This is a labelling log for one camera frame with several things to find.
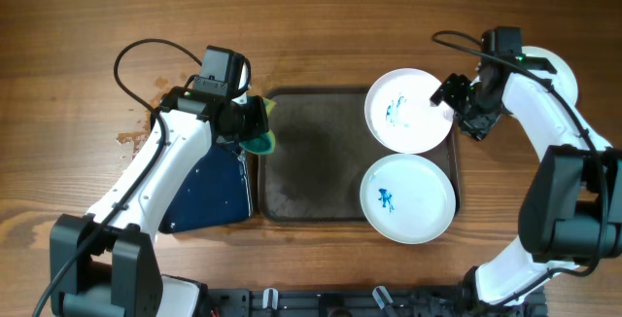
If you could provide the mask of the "green yellow sponge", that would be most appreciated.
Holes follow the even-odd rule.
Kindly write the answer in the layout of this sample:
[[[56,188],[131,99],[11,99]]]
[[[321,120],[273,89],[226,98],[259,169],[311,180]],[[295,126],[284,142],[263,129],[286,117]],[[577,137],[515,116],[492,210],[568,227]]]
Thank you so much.
[[[266,117],[269,118],[271,111],[276,106],[276,103],[266,97],[262,98],[262,103],[264,107],[264,111],[266,113]],[[258,137],[249,140],[242,141],[240,143],[240,147],[254,155],[269,155],[272,154],[276,147],[276,137],[271,129],[268,129],[266,132],[260,134]]]

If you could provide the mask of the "white plate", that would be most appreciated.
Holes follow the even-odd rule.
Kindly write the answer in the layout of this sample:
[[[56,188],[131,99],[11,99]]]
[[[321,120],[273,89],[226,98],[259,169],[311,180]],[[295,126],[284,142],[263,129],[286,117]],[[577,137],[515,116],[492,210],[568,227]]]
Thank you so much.
[[[363,176],[361,208],[383,236],[422,244],[443,234],[457,210],[453,186],[430,160],[394,154],[377,160]]]
[[[421,154],[438,146],[453,126],[446,103],[432,104],[441,82],[432,74],[402,68],[381,76],[363,106],[368,129],[383,146],[402,154]]]
[[[579,91],[577,80],[570,67],[555,53],[540,47],[523,46],[523,54],[532,57],[545,57],[557,70],[557,77],[560,84],[557,90],[564,96],[571,106],[575,106],[578,100]]]

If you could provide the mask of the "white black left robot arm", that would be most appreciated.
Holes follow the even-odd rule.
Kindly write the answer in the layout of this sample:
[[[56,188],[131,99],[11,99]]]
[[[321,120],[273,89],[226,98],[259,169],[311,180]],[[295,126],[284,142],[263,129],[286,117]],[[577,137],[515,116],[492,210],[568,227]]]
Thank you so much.
[[[250,60],[209,46],[201,69],[149,109],[143,149],[83,216],[61,215],[50,234],[51,282],[33,313],[55,316],[217,316],[206,285],[160,272],[154,242],[164,215],[213,146],[268,131],[265,103],[248,96]]]

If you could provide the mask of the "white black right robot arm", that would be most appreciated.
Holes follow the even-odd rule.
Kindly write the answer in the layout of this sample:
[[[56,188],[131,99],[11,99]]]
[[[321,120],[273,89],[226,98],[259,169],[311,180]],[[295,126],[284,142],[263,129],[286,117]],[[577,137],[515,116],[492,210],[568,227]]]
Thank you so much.
[[[450,75],[432,105],[448,104],[476,141],[501,116],[514,118],[539,160],[517,237],[461,287],[464,310],[506,313],[559,275],[587,277],[620,257],[621,152],[579,114],[576,78],[559,56],[524,46],[518,27],[487,30],[474,44],[466,52],[479,58],[476,78]]]

